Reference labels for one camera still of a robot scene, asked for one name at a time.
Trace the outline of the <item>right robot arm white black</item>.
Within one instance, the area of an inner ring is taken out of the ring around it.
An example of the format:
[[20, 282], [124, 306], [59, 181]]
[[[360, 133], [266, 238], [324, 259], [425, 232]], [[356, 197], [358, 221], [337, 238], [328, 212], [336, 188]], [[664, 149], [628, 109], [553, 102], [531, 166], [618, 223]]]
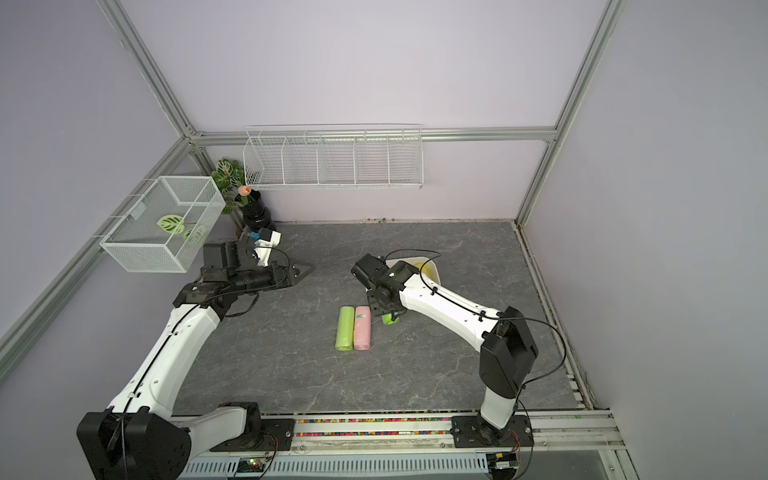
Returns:
[[519, 310], [500, 311], [470, 301], [404, 260], [389, 266], [382, 257], [366, 254], [351, 274], [379, 310], [419, 313], [472, 346], [479, 353], [479, 377], [485, 386], [478, 425], [495, 432], [508, 427], [539, 354], [528, 319]]

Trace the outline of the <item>yellow trash bag roll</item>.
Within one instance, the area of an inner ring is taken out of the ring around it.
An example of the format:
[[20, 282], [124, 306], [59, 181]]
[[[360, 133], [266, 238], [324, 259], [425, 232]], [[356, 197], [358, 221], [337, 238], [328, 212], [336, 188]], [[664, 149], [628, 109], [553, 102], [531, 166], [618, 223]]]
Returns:
[[419, 266], [419, 269], [421, 270], [423, 275], [430, 278], [432, 281], [435, 281], [438, 277], [438, 274], [436, 273], [436, 268], [433, 262], [423, 262]]

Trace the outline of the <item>white plastic storage box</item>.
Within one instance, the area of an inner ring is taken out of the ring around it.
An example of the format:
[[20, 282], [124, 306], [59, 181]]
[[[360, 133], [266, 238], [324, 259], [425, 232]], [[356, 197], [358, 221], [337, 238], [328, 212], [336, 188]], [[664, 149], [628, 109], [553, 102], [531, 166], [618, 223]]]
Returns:
[[426, 256], [396, 256], [394, 258], [386, 259], [385, 263], [387, 265], [387, 273], [385, 274], [385, 277], [388, 282], [405, 285], [407, 281], [415, 275], [410, 267], [396, 267], [398, 262], [404, 262], [412, 265], [414, 269], [421, 271], [422, 276], [425, 279], [429, 279], [437, 285], [441, 284], [437, 266]]

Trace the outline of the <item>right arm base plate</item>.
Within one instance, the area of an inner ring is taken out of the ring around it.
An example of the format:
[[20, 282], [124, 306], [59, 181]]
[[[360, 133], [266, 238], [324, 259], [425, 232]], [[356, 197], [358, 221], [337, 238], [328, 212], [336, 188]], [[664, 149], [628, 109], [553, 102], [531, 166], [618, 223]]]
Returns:
[[498, 429], [479, 414], [456, 415], [449, 430], [456, 448], [509, 448], [534, 445], [533, 428], [525, 415], [513, 415], [507, 425]]

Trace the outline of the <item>light green roll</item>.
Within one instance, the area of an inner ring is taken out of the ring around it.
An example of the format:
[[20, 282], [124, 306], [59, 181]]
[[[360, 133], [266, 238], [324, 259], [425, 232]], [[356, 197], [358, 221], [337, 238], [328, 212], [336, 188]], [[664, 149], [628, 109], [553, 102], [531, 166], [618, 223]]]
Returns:
[[342, 306], [339, 310], [335, 348], [338, 351], [354, 349], [355, 308]]

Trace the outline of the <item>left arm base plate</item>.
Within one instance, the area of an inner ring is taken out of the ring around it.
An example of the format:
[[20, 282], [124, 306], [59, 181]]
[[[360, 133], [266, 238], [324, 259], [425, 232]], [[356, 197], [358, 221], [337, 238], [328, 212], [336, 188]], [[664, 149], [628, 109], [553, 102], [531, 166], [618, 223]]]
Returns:
[[264, 417], [256, 427], [247, 427], [240, 436], [226, 440], [211, 452], [289, 451], [296, 421], [291, 418]]

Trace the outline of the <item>bright green roll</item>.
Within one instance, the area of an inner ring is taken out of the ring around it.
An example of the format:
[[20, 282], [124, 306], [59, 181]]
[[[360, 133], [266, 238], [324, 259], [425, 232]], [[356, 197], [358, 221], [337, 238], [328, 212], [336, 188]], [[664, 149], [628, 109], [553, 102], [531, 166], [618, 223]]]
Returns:
[[384, 314], [381, 320], [384, 325], [393, 325], [399, 322], [400, 316], [397, 313], [388, 313]]

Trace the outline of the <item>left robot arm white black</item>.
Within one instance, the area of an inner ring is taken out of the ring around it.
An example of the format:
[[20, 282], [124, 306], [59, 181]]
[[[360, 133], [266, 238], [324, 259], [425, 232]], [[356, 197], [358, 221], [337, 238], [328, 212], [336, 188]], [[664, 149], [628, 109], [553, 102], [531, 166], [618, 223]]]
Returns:
[[176, 421], [174, 405], [196, 357], [231, 306], [242, 296], [290, 288], [315, 269], [287, 257], [271, 259], [276, 243], [258, 240], [256, 264], [244, 269], [235, 241], [203, 247], [197, 280], [173, 302], [168, 323], [122, 391], [99, 412], [88, 412], [76, 436], [97, 479], [176, 479], [189, 460], [229, 449], [277, 452], [255, 402], [230, 402], [190, 420]]

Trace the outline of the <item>pink trash bag roll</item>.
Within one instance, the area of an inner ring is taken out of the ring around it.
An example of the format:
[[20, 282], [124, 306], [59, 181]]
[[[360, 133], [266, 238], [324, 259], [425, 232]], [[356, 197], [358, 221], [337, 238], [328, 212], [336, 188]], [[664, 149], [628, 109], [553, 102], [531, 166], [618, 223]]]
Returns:
[[353, 347], [355, 350], [369, 350], [371, 346], [372, 316], [368, 306], [355, 308]]

